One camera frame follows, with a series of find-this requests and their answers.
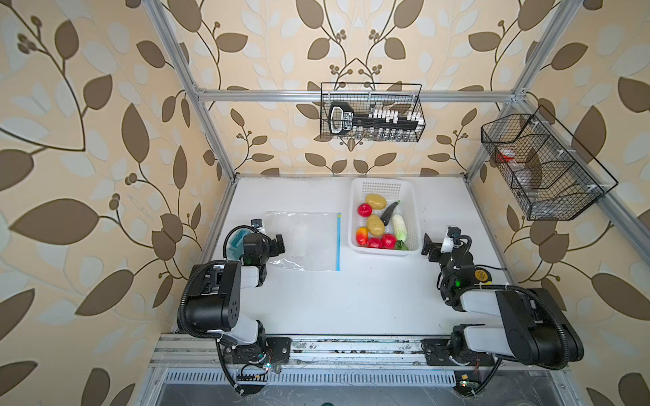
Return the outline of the clear zip top bag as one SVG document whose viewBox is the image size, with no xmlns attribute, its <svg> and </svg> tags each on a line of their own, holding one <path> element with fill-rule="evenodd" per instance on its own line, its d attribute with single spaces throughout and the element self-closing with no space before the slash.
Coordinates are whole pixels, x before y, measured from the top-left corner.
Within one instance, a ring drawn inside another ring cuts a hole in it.
<svg viewBox="0 0 650 406">
<path fill-rule="evenodd" d="M 268 211 L 263 220 L 270 236 L 281 234 L 285 252 L 268 263 L 301 272 L 339 272 L 341 215 L 336 212 Z"/>
</svg>

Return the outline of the small red apple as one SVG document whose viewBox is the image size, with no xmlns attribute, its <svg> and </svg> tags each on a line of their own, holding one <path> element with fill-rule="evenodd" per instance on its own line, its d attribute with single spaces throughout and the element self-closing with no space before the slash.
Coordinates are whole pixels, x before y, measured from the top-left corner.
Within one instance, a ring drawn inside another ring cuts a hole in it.
<svg viewBox="0 0 650 406">
<path fill-rule="evenodd" d="M 360 206 L 357 207 L 357 213 L 362 218 L 369 218 L 373 214 L 373 208 L 369 204 L 363 203 L 363 204 L 360 204 Z"/>
</svg>

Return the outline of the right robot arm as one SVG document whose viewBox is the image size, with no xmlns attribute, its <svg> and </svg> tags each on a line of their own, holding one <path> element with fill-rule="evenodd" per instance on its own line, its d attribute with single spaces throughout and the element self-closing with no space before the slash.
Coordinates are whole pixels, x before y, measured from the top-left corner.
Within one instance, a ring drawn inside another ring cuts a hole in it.
<svg viewBox="0 0 650 406">
<path fill-rule="evenodd" d="M 445 305 L 497 324 L 461 324 L 447 340 L 424 339 L 428 364 L 492 365 L 501 359 L 561 370 L 582 360 L 582 340 L 548 289 L 494 284 L 492 267 L 475 264 L 471 247 L 470 236 L 450 227 L 440 242 L 424 236 L 421 253 L 439 266 L 436 287 Z"/>
</svg>

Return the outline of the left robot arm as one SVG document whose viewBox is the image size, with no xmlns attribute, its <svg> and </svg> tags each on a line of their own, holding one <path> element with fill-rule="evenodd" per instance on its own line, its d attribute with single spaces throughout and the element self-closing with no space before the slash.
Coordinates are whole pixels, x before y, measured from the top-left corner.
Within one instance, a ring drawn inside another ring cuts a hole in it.
<svg viewBox="0 0 650 406">
<path fill-rule="evenodd" d="M 259 218 L 230 230 L 224 239 L 223 259 L 193 267 L 179 303 L 179 330 L 231 348 L 252 347 L 264 352 L 264 326 L 243 314 L 241 294 L 262 287 L 268 260 L 284 252 L 283 237 L 266 235 Z"/>
</svg>

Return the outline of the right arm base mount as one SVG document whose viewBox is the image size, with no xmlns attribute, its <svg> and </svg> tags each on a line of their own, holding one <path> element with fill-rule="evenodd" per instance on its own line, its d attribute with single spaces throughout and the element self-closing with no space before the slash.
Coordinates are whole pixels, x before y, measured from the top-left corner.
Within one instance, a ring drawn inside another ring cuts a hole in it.
<svg viewBox="0 0 650 406">
<path fill-rule="evenodd" d="M 494 357 L 470 350 L 463 343 L 456 343 L 450 337 L 425 338 L 421 350 L 428 366 L 491 367 Z"/>
</svg>

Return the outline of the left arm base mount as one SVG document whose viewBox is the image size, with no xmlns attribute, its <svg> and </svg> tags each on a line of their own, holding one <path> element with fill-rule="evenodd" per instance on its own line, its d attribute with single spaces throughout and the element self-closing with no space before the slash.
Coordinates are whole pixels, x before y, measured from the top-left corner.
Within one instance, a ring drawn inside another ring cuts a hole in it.
<svg viewBox="0 0 650 406">
<path fill-rule="evenodd" d="M 279 365 L 289 361 L 292 340 L 288 337 L 267 338 L 264 342 L 225 347 L 224 357 L 227 362 L 236 365 Z"/>
</svg>

